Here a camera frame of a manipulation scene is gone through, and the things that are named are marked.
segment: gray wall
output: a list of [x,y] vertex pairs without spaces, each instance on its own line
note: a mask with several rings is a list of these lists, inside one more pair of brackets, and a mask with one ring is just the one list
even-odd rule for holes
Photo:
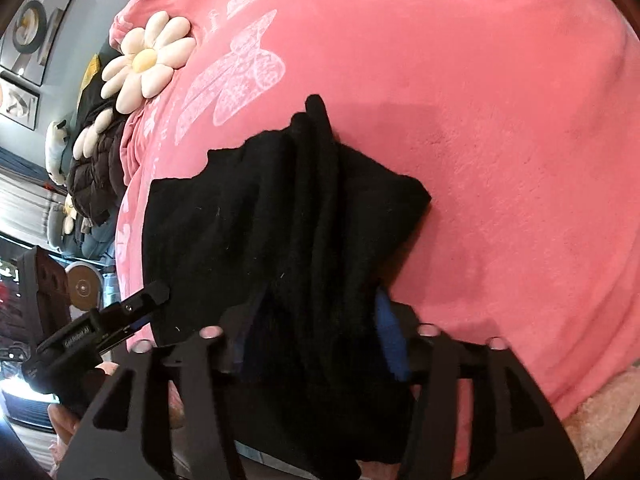
[[44,166],[47,126],[75,109],[84,70],[106,40],[113,17],[128,1],[73,0],[58,31],[43,85],[22,81],[40,94],[36,131],[0,116],[0,146]]

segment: pink blanket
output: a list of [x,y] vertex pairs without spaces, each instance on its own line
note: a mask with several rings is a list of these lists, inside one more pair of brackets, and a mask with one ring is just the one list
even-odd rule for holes
[[132,0],[112,40],[161,9],[197,48],[127,123],[124,296],[150,182],[319,93],[342,142],[434,197],[396,300],[507,338],[561,417],[640,356],[640,44],[609,0]]

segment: picture frame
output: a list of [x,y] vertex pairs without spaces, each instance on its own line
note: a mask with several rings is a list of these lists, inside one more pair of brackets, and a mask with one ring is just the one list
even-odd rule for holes
[[35,131],[40,96],[0,73],[0,115]]
[[41,86],[73,0],[24,0],[2,39],[0,66]]

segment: white plush toy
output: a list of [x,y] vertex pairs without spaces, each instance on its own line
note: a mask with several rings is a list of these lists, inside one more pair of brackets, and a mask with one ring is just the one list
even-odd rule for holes
[[65,176],[60,171],[62,153],[66,148],[66,121],[54,121],[47,129],[44,142],[45,168],[50,179],[61,186],[65,183]]
[[65,235],[69,235],[74,231],[76,219],[78,218],[78,211],[74,207],[73,199],[71,195],[67,195],[65,199],[65,220],[62,224],[62,229]]

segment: yellow pillow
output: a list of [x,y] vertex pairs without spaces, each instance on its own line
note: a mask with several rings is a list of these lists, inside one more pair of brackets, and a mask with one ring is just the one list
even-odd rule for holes
[[80,84],[80,95],[78,96],[78,103],[76,104],[76,108],[78,108],[78,106],[80,105],[82,92],[84,92],[84,89],[87,88],[87,86],[91,82],[91,79],[93,79],[94,75],[96,75],[98,72],[100,72],[100,57],[97,54],[94,54],[94,56],[91,58],[91,61],[89,62],[89,66],[84,72],[84,77],[82,78],[82,83]]

